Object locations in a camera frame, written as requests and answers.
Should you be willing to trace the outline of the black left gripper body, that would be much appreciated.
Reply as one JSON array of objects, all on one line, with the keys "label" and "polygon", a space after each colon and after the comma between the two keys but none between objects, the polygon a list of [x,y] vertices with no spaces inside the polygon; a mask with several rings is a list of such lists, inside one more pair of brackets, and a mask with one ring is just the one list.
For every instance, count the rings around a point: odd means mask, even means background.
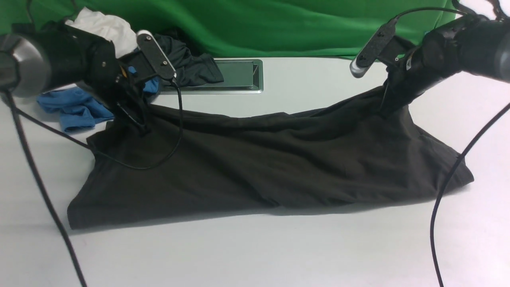
[{"label": "black left gripper body", "polygon": [[120,59],[110,50],[94,52],[94,97],[122,120],[145,120],[143,85],[154,75],[141,51]]}]

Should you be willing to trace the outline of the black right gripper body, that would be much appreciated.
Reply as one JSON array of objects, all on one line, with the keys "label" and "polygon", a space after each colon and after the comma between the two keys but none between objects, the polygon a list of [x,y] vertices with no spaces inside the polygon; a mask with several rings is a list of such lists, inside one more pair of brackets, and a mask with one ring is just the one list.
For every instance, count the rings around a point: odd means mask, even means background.
[{"label": "black right gripper body", "polygon": [[379,57],[388,72],[380,114],[392,114],[445,80],[446,42],[444,36],[426,36],[420,46],[400,36],[390,40]]}]

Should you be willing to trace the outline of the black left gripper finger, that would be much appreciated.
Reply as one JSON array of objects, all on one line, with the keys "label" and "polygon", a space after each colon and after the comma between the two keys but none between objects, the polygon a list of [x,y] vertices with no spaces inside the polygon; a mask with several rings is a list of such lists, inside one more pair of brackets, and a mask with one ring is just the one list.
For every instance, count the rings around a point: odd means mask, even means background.
[{"label": "black left gripper finger", "polygon": [[145,136],[151,132],[151,128],[147,121],[147,113],[144,109],[129,108],[129,120],[130,124],[140,136]]}]

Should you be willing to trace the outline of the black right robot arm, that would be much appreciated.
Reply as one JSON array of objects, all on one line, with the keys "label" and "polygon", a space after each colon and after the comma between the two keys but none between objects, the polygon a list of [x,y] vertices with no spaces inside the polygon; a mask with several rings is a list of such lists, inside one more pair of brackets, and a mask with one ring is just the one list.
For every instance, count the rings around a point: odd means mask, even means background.
[{"label": "black right robot arm", "polygon": [[428,32],[388,71],[380,114],[389,116],[461,71],[509,82],[509,20],[466,15]]}]

